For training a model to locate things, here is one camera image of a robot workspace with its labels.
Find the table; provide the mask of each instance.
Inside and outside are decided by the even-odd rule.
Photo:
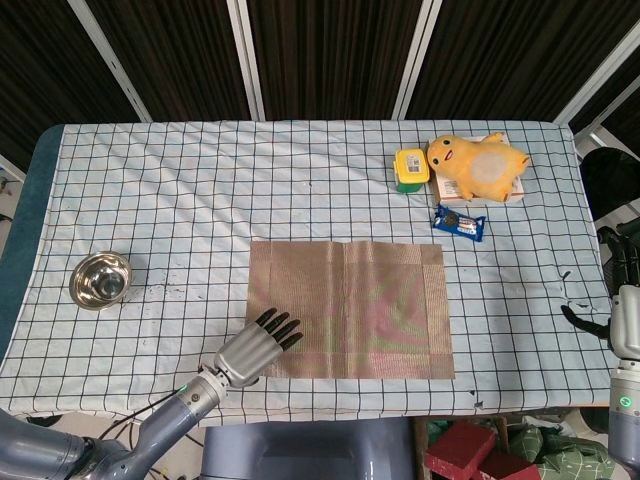
[[[432,229],[428,189],[395,191],[394,152],[445,133],[493,131],[531,155],[524,201],[459,209],[488,217],[482,243]],[[44,159],[51,151],[57,161]],[[610,314],[567,128],[427,120],[67,125],[36,148],[14,230],[0,265],[12,279],[0,297],[5,335],[20,309],[0,370],[0,407],[11,413],[125,415],[186,382],[242,328],[251,239],[441,244],[456,378],[261,378],[231,391],[203,425],[608,400],[615,358],[560,312],[569,303],[600,323]],[[87,253],[105,249],[130,256],[133,286],[121,305],[79,310],[69,275]]]

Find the green cloth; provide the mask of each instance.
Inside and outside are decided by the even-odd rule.
[[[542,480],[611,478],[615,466],[598,442],[563,437],[551,428],[529,426],[513,437],[509,449],[535,463]]]

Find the red box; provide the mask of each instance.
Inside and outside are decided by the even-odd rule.
[[[538,467],[525,459],[494,450],[473,474],[474,480],[540,480]]]
[[[451,480],[469,480],[495,444],[488,428],[459,421],[429,447],[425,465]]]

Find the stainless steel bowl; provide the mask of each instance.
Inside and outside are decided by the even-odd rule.
[[[131,265],[116,252],[84,258],[69,280],[71,298],[87,310],[102,310],[119,302],[131,285]]]

